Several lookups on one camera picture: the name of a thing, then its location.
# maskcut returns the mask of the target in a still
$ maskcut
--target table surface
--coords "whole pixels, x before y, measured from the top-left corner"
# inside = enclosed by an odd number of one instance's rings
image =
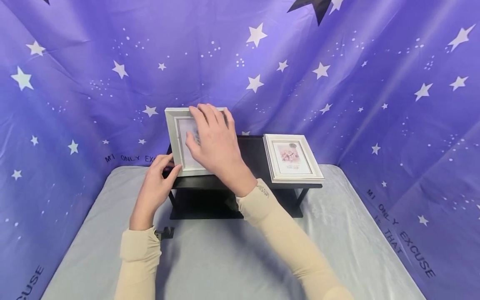
[[[322,184],[311,183],[272,183],[263,136],[239,135],[238,142],[245,164],[250,168],[253,175],[256,178],[263,179],[270,189],[315,189],[322,187]],[[173,184],[173,189],[225,190],[227,187],[217,176],[203,175],[178,177]]]

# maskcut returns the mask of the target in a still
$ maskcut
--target left hand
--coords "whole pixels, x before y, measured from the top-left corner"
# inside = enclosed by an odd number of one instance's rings
[[[173,154],[157,155],[148,168],[130,217],[130,230],[147,230],[153,226],[155,212],[167,199],[173,182],[181,170],[181,165],[176,165],[169,176],[163,178],[163,169],[171,164],[172,158]]]

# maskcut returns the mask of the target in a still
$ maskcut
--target black shelf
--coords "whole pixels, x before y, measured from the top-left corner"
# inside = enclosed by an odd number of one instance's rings
[[[238,136],[243,160],[256,178],[272,190],[278,202],[292,217],[303,217],[300,204],[308,189],[321,184],[272,183],[262,136]],[[235,203],[235,195],[215,175],[178,177],[169,197],[173,205],[170,219],[238,219],[243,218]],[[303,189],[297,197],[295,189]]]

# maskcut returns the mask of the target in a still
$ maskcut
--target finger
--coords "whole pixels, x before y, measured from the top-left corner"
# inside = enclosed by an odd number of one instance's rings
[[[151,168],[154,168],[156,165],[158,165],[160,163],[160,161],[166,157],[166,156],[170,156],[170,157],[173,157],[173,154],[170,153],[169,155],[165,155],[165,154],[159,154],[155,157],[155,159],[153,160],[153,163],[150,165]]]
[[[213,110],[208,105],[199,104],[198,109],[202,113],[204,113],[205,118],[207,119],[207,122],[208,122],[208,127],[215,127],[218,125],[215,114],[213,113]]]
[[[213,114],[215,114],[216,121],[220,128],[225,128],[227,125],[225,124],[225,116],[223,113],[211,104],[207,104],[207,106],[213,111]]]
[[[203,134],[203,132],[208,129],[208,123],[207,123],[207,120],[205,119],[205,115],[196,107],[190,106],[188,108],[193,118],[195,119],[198,133],[200,135]]]
[[[227,125],[228,125],[228,129],[230,130],[230,133],[237,136],[237,132],[235,131],[235,121],[233,119],[232,114],[230,113],[228,108],[225,108],[223,112],[225,113],[225,117],[227,117]]]
[[[173,158],[173,154],[170,153],[169,155],[165,155],[162,159],[155,165],[155,168],[158,169],[159,172],[163,172],[163,169],[168,165],[169,161]]]
[[[193,159],[197,160],[198,156],[200,155],[200,146],[195,141],[193,137],[193,133],[187,131],[187,140],[185,141],[190,153],[192,154]]]
[[[164,183],[168,184],[168,186],[171,188],[173,186],[173,183],[175,182],[175,179],[177,179],[177,176],[179,175],[181,171],[182,165],[176,165],[170,174],[168,175],[167,178],[164,179]]]

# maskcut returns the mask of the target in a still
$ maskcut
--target hand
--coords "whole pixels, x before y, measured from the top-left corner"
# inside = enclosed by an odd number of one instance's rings
[[[147,230],[152,227],[156,210],[167,199],[173,182],[181,170],[181,165],[176,165],[169,176],[163,178],[163,169],[172,164],[172,158],[173,154],[157,155],[148,168],[130,217],[130,230]]]
[[[230,111],[225,108],[224,116],[210,104],[199,104],[198,108],[190,106],[189,109],[195,118],[200,137],[199,145],[195,142],[193,133],[187,132],[186,145],[192,157],[215,174],[238,197],[249,194],[256,186],[257,179],[241,157],[235,122]]]

